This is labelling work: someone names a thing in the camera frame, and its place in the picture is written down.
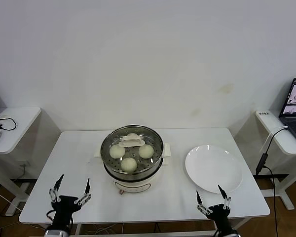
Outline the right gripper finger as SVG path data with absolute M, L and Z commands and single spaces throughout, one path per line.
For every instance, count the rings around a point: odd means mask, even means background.
M 196 191 L 197 194 L 197 209 L 204 215 L 209 215 L 210 214 L 210 210 L 203 205 L 203 202 L 201 200 L 200 194 L 198 191 Z
M 218 185 L 219 191 L 223 197 L 224 203 L 223 203 L 223 209 L 230 210 L 230 202 L 231 202 L 231 197 L 227 195 L 225 190 L 222 189 L 220 185 Z

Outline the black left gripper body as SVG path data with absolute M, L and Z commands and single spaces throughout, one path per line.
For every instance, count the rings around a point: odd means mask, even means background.
M 70 229 L 73 225 L 73 213 L 80 210 L 78 198 L 72 196 L 60 196 L 60 201 L 52 201 L 51 206 L 55 210 L 52 229 Z

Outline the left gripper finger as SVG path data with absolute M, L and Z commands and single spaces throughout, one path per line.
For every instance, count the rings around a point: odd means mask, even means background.
M 77 205 L 85 205 L 89 200 L 91 199 L 91 193 L 90 193 L 90 179 L 88 178 L 86 188 L 84 191 L 84 194 L 78 198 L 74 204 Z
M 64 177 L 64 175 L 62 174 L 60 176 L 60 178 L 55 182 L 53 188 L 49 189 L 49 195 L 50 195 L 52 202 L 60 202 L 61 201 L 58 191 L 59 191 L 60 185 L 62 183 L 63 177 Z

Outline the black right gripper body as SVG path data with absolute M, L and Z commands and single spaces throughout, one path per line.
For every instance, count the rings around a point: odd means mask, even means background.
M 231 226 L 228 216 L 230 210 L 223 209 L 223 203 L 208 207 L 210 214 L 206 217 L 215 222 L 219 234 L 233 234 L 234 229 Z

